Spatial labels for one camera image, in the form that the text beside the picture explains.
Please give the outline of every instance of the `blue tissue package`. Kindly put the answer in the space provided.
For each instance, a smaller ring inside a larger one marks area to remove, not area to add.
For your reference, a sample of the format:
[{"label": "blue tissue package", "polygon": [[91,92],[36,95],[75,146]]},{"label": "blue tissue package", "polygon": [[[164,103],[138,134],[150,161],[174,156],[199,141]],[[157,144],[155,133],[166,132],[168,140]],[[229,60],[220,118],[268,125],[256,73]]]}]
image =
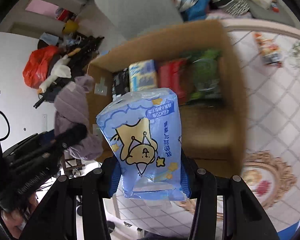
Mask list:
[{"label": "blue tissue package", "polygon": [[97,116],[117,157],[125,197],[182,201],[181,121],[177,95],[160,88],[129,92]]}]

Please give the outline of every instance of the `black cable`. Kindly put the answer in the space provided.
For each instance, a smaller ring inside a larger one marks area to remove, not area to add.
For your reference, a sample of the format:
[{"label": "black cable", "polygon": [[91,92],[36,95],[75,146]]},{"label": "black cable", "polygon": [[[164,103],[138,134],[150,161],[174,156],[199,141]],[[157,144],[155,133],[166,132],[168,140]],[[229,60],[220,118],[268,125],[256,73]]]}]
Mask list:
[{"label": "black cable", "polygon": [[4,117],[4,119],[6,120],[7,125],[8,125],[8,133],[7,133],[7,135],[5,137],[3,137],[3,138],[0,139],[0,141],[3,141],[5,139],[7,139],[8,136],[10,135],[10,124],[9,124],[9,121],[8,121],[7,117],[4,115],[4,113],[0,111],[0,114]]}]

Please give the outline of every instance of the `red plastic bag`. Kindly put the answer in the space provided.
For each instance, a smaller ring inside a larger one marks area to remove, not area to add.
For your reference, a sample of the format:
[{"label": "red plastic bag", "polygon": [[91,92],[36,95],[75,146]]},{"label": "red plastic bag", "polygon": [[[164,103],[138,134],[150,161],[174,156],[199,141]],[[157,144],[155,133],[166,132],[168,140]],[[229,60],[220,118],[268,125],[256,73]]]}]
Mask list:
[{"label": "red plastic bag", "polygon": [[28,87],[39,88],[41,83],[47,78],[49,62],[58,50],[58,47],[50,45],[31,53],[27,65],[22,72]]}]

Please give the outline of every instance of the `gray chair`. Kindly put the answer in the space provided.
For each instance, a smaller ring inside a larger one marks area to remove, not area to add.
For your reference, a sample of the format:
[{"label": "gray chair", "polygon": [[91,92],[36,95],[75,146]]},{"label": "gray chair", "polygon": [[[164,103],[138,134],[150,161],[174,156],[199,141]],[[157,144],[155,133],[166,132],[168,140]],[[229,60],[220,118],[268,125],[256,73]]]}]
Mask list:
[{"label": "gray chair", "polygon": [[94,0],[127,39],[183,22],[171,0]]}]

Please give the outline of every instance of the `human hand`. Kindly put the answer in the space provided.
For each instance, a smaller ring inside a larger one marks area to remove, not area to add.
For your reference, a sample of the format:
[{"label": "human hand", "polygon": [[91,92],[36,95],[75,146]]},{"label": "human hand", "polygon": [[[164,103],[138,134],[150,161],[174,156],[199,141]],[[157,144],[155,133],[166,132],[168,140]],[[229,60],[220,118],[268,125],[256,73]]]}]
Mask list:
[{"label": "human hand", "polygon": [[[36,209],[37,205],[38,205],[38,201],[35,198],[35,193],[33,193],[29,198],[29,211],[31,215]],[[2,210],[1,217],[6,227],[8,228],[9,232],[11,233],[11,235],[14,238],[18,239],[22,232],[20,226],[23,223],[23,217],[20,214],[20,211],[16,209],[11,213],[7,213],[4,210]]]}]

